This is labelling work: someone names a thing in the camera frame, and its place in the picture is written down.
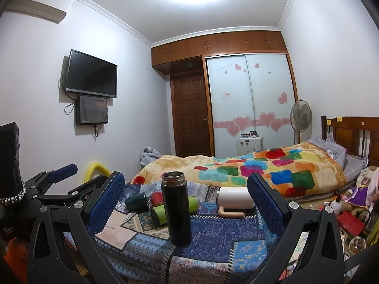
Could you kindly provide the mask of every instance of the pillow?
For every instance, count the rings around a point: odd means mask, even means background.
[[[331,159],[336,161],[342,168],[344,168],[345,158],[347,155],[346,148],[332,141],[325,141],[320,137],[309,139],[308,143],[321,148]]]
[[[347,182],[355,179],[365,167],[367,167],[368,156],[359,157],[346,155],[345,167],[343,168],[343,173],[346,176]]]

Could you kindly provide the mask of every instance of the wooden headboard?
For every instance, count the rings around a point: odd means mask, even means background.
[[[330,126],[327,125],[326,116],[321,116],[321,137],[326,140],[330,127],[337,144],[346,148],[350,155],[364,156],[364,131],[370,131],[368,165],[379,167],[379,117],[343,116],[329,120]],[[359,139],[360,130],[363,130],[362,144]]]

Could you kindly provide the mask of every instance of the white ceiling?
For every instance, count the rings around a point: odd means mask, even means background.
[[[212,29],[278,28],[288,0],[218,0],[195,5],[170,0],[92,1],[130,25],[154,46]]]

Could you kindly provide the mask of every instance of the mug handle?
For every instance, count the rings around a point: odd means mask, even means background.
[[[218,208],[218,214],[223,218],[243,218],[245,216],[244,212],[227,212],[224,211],[224,207],[220,206]]]

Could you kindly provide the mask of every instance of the metal screw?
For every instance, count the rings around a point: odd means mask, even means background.
[[[331,208],[330,206],[325,206],[325,211],[326,211],[327,213],[332,213],[332,212],[334,212],[333,208]]]
[[[84,206],[84,203],[82,201],[77,201],[74,203],[74,208],[78,209],[78,208],[82,208]]]
[[[47,206],[46,205],[41,206],[41,208],[39,209],[39,212],[41,212],[41,213],[44,213],[46,211],[47,211]]]
[[[296,202],[294,201],[291,201],[289,203],[289,206],[292,208],[292,209],[298,209],[299,208],[299,204],[297,204]]]

